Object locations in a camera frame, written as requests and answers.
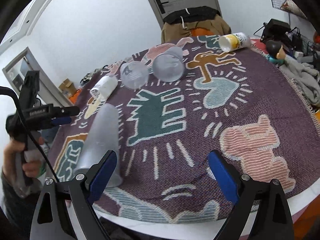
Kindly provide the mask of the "tall frosted plastic cup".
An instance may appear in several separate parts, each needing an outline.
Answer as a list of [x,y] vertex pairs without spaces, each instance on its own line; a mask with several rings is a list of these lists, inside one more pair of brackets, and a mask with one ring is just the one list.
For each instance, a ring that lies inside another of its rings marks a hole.
[[116,153],[117,165],[107,187],[118,187],[123,182],[120,175],[119,112],[116,107],[106,103],[93,120],[73,174],[85,174],[92,165],[99,163],[108,150]]

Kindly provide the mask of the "frosted cup with stickers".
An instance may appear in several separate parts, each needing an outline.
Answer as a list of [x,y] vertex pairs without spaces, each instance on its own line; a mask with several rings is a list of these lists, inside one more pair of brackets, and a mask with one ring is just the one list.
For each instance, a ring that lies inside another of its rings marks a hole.
[[139,61],[124,63],[120,67],[120,78],[125,87],[140,89],[148,83],[149,70],[145,64]]

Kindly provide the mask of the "white yellow paper cup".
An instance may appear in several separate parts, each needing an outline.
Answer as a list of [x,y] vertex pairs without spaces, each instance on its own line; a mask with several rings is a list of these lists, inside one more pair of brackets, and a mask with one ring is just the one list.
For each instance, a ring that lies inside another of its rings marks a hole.
[[234,33],[219,37],[219,46],[223,52],[236,51],[251,47],[251,39],[245,33]]

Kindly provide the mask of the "cardboard box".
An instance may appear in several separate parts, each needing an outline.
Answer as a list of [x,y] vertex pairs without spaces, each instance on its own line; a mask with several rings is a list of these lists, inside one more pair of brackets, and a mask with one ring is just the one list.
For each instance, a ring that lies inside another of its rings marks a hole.
[[72,97],[77,89],[72,81],[69,79],[65,79],[60,85],[59,85],[59,90],[65,95],[66,97],[70,98]]

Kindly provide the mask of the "patterned purple woven tablecloth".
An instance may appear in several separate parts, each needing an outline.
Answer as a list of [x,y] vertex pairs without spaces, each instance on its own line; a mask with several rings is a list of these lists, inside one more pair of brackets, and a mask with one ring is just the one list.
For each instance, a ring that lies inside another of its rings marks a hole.
[[224,53],[217,36],[183,38],[132,55],[150,66],[169,48],[183,49],[183,77],[150,75],[139,90],[118,85],[107,103],[123,183],[95,208],[151,223],[223,219],[232,204],[208,165],[218,150],[257,181],[280,181],[287,197],[319,179],[319,125],[296,85],[259,52]]

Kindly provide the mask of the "grey cloth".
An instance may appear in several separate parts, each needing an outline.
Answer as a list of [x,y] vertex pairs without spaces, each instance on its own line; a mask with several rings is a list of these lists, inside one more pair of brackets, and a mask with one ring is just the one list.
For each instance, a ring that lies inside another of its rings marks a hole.
[[279,67],[288,78],[295,80],[311,105],[319,107],[319,71],[308,63],[287,56]]

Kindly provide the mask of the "doll figure black hair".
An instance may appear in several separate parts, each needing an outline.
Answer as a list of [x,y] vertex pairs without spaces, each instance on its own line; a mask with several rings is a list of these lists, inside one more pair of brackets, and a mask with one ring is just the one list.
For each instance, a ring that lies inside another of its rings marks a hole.
[[286,53],[281,42],[268,40],[266,42],[266,50],[268,61],[278,65],[284,64]]

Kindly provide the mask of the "black box device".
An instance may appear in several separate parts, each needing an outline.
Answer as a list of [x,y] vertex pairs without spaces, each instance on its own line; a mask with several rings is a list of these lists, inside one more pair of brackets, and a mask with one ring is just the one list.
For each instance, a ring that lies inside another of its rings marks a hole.
[[289,40],[287,33],[291,31],[291,28],[288,23],[270,19],[268,23],[263,24],[263,27],[261,42],[266,43],[268,40],[284,42]]

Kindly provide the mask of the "brown jacket on chair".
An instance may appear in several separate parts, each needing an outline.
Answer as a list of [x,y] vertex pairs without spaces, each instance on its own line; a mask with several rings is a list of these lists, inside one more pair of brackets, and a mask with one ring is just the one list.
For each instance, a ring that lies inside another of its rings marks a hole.
[[185,8],[170,13],[163,19],[161,42],[169,43],[185,37],[192,37],[191,29],[204,28],[214,35],[230,34],[231,28],[218,10],[208,6]]

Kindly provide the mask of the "orange chair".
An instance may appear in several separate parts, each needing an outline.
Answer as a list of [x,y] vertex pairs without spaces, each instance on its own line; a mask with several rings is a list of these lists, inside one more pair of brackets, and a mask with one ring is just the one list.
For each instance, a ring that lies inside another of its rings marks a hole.
[[212,36],[214,33],[208,29],[195,28],[190,30],[192,36]]

